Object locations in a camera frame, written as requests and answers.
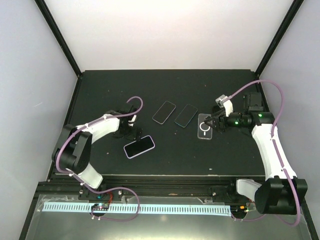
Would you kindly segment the left small circuit board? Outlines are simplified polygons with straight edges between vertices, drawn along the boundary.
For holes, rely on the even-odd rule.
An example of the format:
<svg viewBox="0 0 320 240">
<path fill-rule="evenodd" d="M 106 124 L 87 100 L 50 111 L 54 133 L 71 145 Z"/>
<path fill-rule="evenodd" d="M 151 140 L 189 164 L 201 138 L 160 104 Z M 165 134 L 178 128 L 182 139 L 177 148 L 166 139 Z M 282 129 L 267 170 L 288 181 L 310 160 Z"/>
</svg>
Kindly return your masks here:
<svg viewBox="0 0 320 240">
<path fill-rule="evenodd" d="M 110 207 L 109 203 L 95 203 L 91 207 L 91 211 L 107 211 Z"/>
</svg>

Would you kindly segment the right frame post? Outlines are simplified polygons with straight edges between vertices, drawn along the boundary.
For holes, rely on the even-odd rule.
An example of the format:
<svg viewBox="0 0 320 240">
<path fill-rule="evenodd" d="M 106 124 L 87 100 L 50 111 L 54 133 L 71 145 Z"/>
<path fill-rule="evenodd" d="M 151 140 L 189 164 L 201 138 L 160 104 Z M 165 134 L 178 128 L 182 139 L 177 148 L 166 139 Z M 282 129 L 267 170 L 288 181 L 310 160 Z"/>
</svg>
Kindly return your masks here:
<svg viewBox="0 0 320 240">
<path fill-rule="evenodd" d="M 266 52 L 264 53 L 257 69 L 255 70 L 255 76 L 257 78 L 259 78 L 262 75 L 269 60 L 271 59 L 272 55 L 274 54 L 275 50 L 277 49 L 279 43 L 281 42 L 286 31 L 288 30 L 289 26 L 291 25 L 293 19 L 295 18 L 296 14 L 298 13 L 299 9 L 301 8 L 303 2 L 304 2 L 304 0 L 293 0 L 292 1 L 283 20 L 281 21 L 281 24 L 279 25 L 275 35 L 273 36 Z"/>
</svg>

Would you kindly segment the silver bare phone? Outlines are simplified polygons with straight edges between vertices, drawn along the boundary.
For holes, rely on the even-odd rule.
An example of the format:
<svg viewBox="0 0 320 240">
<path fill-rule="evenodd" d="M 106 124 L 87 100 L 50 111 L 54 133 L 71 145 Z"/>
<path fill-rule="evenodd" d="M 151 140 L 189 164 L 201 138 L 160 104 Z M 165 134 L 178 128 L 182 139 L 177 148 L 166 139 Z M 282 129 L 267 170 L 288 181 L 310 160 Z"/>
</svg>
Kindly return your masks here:
<svg viewBox="0 0 320 240">
<path fill-rule="evenodd" d="M 152 116 L 152 120 L 160 125 L 163 125 L 175 109 L 175 104 L 170 101 L 165 101 L 157 110 L 157 112 Z"/>
</svg>

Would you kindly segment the small circuit board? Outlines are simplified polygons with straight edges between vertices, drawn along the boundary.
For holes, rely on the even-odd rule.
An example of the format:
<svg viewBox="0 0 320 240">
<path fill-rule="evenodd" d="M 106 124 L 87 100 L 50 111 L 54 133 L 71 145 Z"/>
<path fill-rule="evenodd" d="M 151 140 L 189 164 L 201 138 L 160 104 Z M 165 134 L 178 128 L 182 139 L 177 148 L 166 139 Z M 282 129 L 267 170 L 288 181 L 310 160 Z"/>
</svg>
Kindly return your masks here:
<svg viewBox="0 0 320 240">
<path fill-rule="evenodd" d="M 110 207 L 109 203 L 95 203 L 91 207 L 91 211 L 107 211 Z"/>
<path fill-rule="evenodd" d="M 235 205 L 235 206 L 230 206 L 230 210 L 233 213 L 247 213 L 249 212 L 249 208 L 244 205 Z"/>
</svg>

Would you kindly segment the left frame post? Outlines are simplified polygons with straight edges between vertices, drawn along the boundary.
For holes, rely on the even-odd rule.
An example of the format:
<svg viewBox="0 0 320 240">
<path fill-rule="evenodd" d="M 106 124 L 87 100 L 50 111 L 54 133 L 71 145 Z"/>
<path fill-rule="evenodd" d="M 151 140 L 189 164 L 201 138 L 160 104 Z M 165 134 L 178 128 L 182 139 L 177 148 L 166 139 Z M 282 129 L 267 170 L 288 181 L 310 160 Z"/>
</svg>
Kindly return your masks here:
<svg viewBox="0 0 320 240">
<path fill-rule="evenodd" d="M 60 31 L 48 5 L 45 0 L 35 0 L 34 1 L 40 10 L 42 16 L 44 17 L 48 27 L 50 28 L 52 34 L 54 35 L 58 45 L 60 46 L 62 52 L 64 53 L 69 65 L 74 71 L 75 75 L 79 78 L 82 76 L 82 71 L 80 70 L 63 34 Z"/>
</svg>

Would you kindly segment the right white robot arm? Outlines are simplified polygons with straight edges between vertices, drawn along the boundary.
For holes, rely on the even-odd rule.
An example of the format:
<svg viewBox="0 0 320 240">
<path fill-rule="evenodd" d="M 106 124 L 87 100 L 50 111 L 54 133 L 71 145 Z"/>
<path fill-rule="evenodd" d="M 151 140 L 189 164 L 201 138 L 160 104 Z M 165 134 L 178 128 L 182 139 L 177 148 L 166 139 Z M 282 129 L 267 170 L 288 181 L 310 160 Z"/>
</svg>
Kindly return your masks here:
<svg viewBox="0 0 320 240">
<path fill-rule="evenodd" d="M 252 92 L 243 96 L 243 111 L 235 112 L 226 95 L 216 100 L 220 107 L 204 120 L 204 124 L 220 132 L 227 128 L 246 128 L 254 139 L 262 159 L 265 181 L 237 179 L 228 187 L 228 198 L 234 202 L 247 197 L 255 203 L 260 214 L 296 215 L 308 190 L 305 179 L 299 179 L 292 170 L 274 125 L 275 117 L 265 111 L 262 95 Z"/>
</svg>

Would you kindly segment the frame post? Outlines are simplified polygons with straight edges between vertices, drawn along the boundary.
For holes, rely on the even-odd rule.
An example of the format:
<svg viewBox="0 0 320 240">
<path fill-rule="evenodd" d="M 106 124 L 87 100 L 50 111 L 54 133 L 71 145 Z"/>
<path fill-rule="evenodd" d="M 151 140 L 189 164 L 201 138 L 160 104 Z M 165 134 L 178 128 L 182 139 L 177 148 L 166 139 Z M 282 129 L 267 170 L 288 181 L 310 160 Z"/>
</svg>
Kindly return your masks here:
<svg viewBox="0 0 320 240">
<path fill-rule="evenodd" d="M 50 28 L 52 34 L 54 35 L 58 45 L 60 46 L 62 52 L 64 53 L 69 65 L 74 71 L 75 75 L 79 78 L 82 76 L 82 71 L 80 70 L 63 34 L 60 31 L 48 5 L 45 0 L 35 0 L 34 1 L 40 10 L 42 16 L 44 17 L 48 27 Z"/>
<path fill-rule="evenodd" d="M 255 76 L 257 78 L 259 78 L 262 75 L 269 60 L 271 59 L 272 55 L 274 54 L 275 50 L 277 49 L 279 43 L 281 42 L 286 31 L 288 30 L 289 26 L 291 25 L 293 19 L 295 18 L 296 14 L 298 13 L 299 9 L 301 8 L 303 2 L 304 2 L 304 0 L 293 0 L 292 1 L 283 20 L 281 21 L 281 24 L 279 25 L 275 35 L 273 36 L 266 52 L 264 53 L 257 69 L 255 70 Z"/>
</svg>

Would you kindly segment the right small circuit board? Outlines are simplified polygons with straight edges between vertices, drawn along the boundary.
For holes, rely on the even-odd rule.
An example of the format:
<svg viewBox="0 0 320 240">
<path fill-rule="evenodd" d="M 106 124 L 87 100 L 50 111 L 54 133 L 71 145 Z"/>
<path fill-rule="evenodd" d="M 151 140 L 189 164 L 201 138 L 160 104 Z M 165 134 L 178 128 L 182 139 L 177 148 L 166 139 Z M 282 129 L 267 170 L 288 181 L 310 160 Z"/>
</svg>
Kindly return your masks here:
<svg viewBox="0 0 320 240">
<path fill-rule="evenodd" d="M 249 212 L 249 208 L 244 205 L 235 205 L 235 206 L 230 206 L 230 210 L 233 213 L 247 213 Z"/>
</svg>

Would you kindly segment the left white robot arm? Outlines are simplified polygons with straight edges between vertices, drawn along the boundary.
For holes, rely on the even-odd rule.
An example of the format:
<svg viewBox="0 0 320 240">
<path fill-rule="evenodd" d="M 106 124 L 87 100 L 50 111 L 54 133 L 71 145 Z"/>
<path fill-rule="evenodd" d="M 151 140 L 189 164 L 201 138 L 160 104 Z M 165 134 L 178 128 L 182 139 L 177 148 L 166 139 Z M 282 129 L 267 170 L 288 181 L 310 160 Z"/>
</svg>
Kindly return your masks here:
<svg viewBox="0 0 320 240">
<path fill-rule="evenodd" d="M 89 193 L 95 199 L 103 199 L 108 188 L 102 184 L 102 175 L 91 165 L 92 145 L 109 134 L 115 138 L 138 139 L 141 129 L 135 126 L 135 122 L 141 109 L 126 103 L 121 110 L 107 111 L 89 123 L 65 125 L 52 153 L 52 161 L 58 172 L 77 178 L 90 187 Z"/>
</svg>

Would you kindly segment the clear phone case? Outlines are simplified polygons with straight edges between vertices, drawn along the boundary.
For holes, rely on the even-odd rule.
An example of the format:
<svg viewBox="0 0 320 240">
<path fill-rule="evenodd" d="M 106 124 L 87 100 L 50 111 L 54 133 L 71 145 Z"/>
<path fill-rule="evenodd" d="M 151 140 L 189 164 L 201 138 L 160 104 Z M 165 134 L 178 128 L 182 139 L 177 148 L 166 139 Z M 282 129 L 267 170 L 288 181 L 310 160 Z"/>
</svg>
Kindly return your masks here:
<svg viewBox="0 0 320 240">
<path fill-rule="evenodd" d="M 200 113 L 198 115 L 197 137 L 201 140 L 211 140 L 213 136 L 213 129 L 205 124 L 205 120 L 211 117 L 210 114 Z"/>
</svg>

